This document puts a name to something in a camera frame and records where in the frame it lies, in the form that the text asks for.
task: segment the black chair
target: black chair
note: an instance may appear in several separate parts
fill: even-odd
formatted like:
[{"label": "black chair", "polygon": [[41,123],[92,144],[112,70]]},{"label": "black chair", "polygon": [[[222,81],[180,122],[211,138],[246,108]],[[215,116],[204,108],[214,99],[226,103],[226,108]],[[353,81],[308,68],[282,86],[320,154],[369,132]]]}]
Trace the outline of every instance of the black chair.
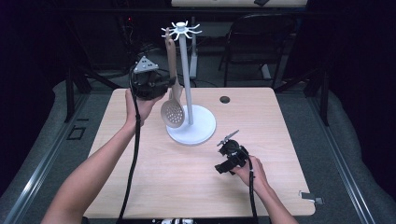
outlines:
[{"label": "black chair", "polygon": [[227,34],[221,65],[225,63],[224,87],[230,64],[276,64],[274,88],[285,42],[295,32],[295,19],[286,15],[249,14],[233,22]]}]

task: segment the round base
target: round base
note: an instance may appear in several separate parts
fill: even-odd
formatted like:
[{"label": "round base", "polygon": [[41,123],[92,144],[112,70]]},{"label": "round base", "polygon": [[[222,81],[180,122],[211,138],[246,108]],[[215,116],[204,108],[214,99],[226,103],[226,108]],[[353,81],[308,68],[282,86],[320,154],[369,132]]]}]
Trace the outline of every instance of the round base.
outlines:
[{"label": "round base", "polygon": [[187,106],[183,105],[186,117],[183,124],[178,128],[166,126],[166,131],[177,142],[182,145],[196,146],[209,139],[216,130],[216,119],[212,112],[200,106],[192,106],[193,124],[189,124]]}]

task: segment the white slotted spoon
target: white slotted spoon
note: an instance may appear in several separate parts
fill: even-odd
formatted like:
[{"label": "white slotted spoon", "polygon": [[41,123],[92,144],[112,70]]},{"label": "white slotted spoon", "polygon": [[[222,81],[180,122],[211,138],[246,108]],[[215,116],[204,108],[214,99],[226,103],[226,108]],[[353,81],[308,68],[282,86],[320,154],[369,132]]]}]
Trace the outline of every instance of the white slotted spoon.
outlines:
[{"label": "white slotted spoon", "polygon": [[172,91],[169,93],[169,100],[164,102],[161,107],[161,117],[168,127],[178,128],[183,124],[185,118],[183,106],[180,103],[180,96],[183,89],[177,80],[175,42],[169,36],[169,29],[166,29],[165,35],[169,73],[171,78],[176,77],[176,82],[175,85],[172,86]]}]

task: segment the wooden table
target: wooden table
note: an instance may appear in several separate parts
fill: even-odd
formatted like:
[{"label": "wooden table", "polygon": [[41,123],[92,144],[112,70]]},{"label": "wooden table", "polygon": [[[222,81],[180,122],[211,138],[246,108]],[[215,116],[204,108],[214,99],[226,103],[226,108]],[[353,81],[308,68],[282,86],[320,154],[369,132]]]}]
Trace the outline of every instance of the wooden table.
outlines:
[{"label": "wooden table", "polygon": [[[305,7],[307,0],[270,0],[265,7]],[[172,0],[173,7],[260,7],[254,0]]]},{"label": "wooden table", "polygon": [[[125,121],[125,90],[115,90],[93,142],[90,155],[107,142]],[[299,196],[309,192],[278,102],[269,88],[191,89],[192,102],[210,110],[217,122],[205,143],[186,147],[172,140],[161,119],[158,102],[142,128],[140,150],[125,218],[251,217],[248,187],[237,175],[220,175],[215,165],[226,161],[217,144],[239,130],[232,139],[250,155],[261,159],[268,182],[294,216],[310,216],[315,206]],[[228,104],[221,96],[230,97]],[[92,203],[86,217],[118,217],[134,139],[114,172]],[[259,216],[267,216],[256,196]]]}]

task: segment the gray floor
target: gray floor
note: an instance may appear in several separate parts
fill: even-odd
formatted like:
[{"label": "gray floor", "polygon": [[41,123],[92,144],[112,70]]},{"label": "gray floor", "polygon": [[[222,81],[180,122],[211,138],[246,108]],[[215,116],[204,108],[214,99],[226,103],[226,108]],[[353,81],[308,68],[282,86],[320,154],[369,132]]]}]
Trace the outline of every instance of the gray floor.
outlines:
[{"label": "gray floor", "polygon": [[[221,48],[202,43],[199,48],[198,76],[191,86],[213,88],[222,86],[222,71],[217,70]],[[149,59],[167,69],[165,53],[153,50],[147,53]],[[260,77],[257,67],[233,69],[230,86],[269,86],[270,82],[246,81]],[[112,81],[127,87],[127,77],[112,78]],[[101,83],[91,80],[93,91],[90,95],[77,92],[76,101],[80,110],[69,124],[64,124],[66,104],[64,83],[54,88],[56,101],[41,134],[27,157],[18,175],[0,199],[0,222],[39,223],[54,193],[67,175],[88,156],[93,138],[105,112],[111,90]],[[311,217],[297,217],[300,223],[396,223],[396,204],[373,180],[370,172],[361,162],[359,142],[350,121],[338,99],[331,94],[329,101],[330,127],[324,127],[318,119],[317,99],[305,98],[304,83],[276,95],[288,126],[290,137],[302,165],[311,192],[324,199],[325,204],[316,205],[317,211]],[[66,140],[71,128],[86,128],[80,140]],[[340,166],[340,158],[334,157],[334,144],[341,151],[342,161],[347,169]],[[52,148],[53,163],[42,159]],[[35,177],[36,168],[43,163],[49,166],[43,181],[29,185]],[[353,182],[345,179],[345,172],[353,176]],[[350,190],[353,186],[358,191]],[[366,206],[362,214],[360,207]],[[92,220],[92,223],[114,223],[114,220]]]}]

